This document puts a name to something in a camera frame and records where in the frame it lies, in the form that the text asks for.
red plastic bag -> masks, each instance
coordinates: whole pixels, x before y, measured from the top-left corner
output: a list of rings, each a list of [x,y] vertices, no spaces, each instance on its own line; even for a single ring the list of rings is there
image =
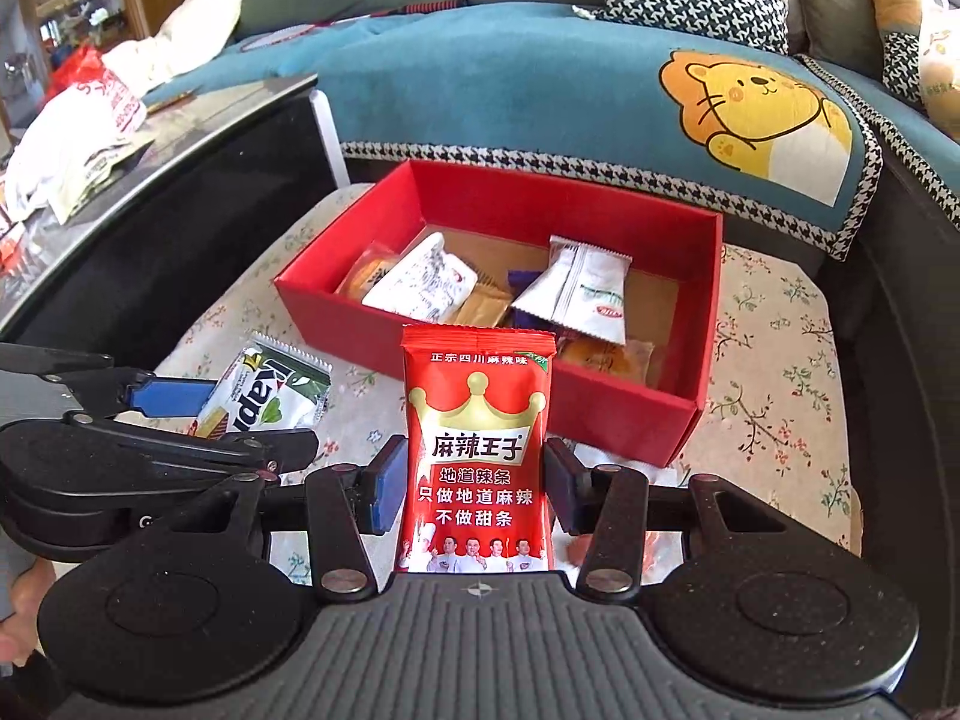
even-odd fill
[[[401,345],[410,474],[397,568],[552,568],[541,447],[553,335],[408,325]]]
[[[147,118],[147,109],[140,98],[104,65],[100,52],[93,46],[80,46],[54,72],[50,79],[50,88],[43,100],[44,104],[71,86],[76,86],[85,94],[103,97],[112,108],[117,132],[133,132]]]

houndstooth trim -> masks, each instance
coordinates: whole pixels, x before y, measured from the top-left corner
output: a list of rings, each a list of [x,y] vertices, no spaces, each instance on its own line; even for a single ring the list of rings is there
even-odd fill
[[[906,32],[883,35],[883,85],[908,103],[920,103],[920,38]]]
[[[890,151],[893,151],[910,172],[920,180],[923,189],[926,189],[930,193],[930,196],[933,197],[937,205],[947,214],[950,223],[960,230],[960,197],[944,183],[944,180],[942,180],[936,170],[933,169],[933,166],[923,159],[923,156],[920,156],[920,153],[901,135],[899,129],[896,129],[896,124],[880,114],[870,103],[867,103],[867,100],[864,100],[864,98],[858,95],[850,85],[843,83],[837,76],[834,76],[830,71],[821,67],[813,58],[800,55],[798,59],[803,61],[803,64],[805,64],[815,76],[819,76],[820,79],[826,81],[836,89],[837,92],[843,95],[853,107],[854,111],[862,113],[864,118],[877,128],[877,131],[880,132],[880,137],[882,137],[886,145],[889,146]]]
[[[870,129],[863,127],[864,137]],[[515,151],[510,148],[474,148],[474,146],[431,146],[428,143],[375,143],[370,141],[345,141],[341,143],[344,156],[353,159],[376,159],[402,162],[405,159],[424,159],[438,162],[455,162],[477,167],[500,167],[504,170],[558,175],[563,178],[579,178],[594,184],[606,184],[623,189],[646,191],[669,199],[681,200],[714,211],[737,215],[755,221],[764,227],[776,230],[824,250],[830,256],[843,260],[850,249],[853,236],[867,213],[870,200],[880,180],[882,157],[880,147],[874,140],[875,159],[868,159],[857,187],[850,213],[839,233],[832,233],[810,224],[778,208],[759,203],[748,197],[704,186],[695,181],[674,178],[638,167],[624,167],[610,162],[596,162],[579,157],[563,157],[541,154],[536,151]]]
[[[596,18],[787,52],[784,0],[605,0]]]

cartoon lion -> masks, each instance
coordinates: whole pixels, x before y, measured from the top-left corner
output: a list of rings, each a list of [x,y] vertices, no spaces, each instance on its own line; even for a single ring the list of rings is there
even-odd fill
[[[729,56],[677,50],[659,73],[680,128],[733,170],[832,206],[850,162],[850,122],[793,76]]]

gray ribbed surface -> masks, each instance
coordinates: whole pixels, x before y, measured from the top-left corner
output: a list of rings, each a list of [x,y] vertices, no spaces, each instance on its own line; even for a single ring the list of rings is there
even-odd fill
[[[366,604],[330,608],[274,673],[174,709],[68,701],[52,720],[779,720],[703,688],[656,649],[637,615],[582,601],[559,575],[401,574]],[[881,698],[818,720],[904,720]]]

metal screw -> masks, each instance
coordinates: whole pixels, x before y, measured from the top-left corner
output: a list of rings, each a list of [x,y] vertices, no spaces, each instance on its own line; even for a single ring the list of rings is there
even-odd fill
[[[614,594],[629,590],[634,580],[619,568],[594,568],[587,574],[587,587],[597,592]]]
[[[334,568],[323,575],[320,584],[330,592],[352,593],[367,586],[367,575],[353,568]]]

